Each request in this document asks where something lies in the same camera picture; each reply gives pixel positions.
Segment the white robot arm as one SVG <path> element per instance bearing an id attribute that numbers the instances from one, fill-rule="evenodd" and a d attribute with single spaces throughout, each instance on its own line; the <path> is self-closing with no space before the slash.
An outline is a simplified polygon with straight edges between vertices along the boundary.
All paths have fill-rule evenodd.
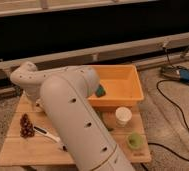
<path id="1" fill-rule="evenodd" d="M 26 62 L 10 75 L 27 97 L 40 101 L 79 171 L 135 171 L 88 98 L 99 86 L 91 66 L 38 70 Z"/>

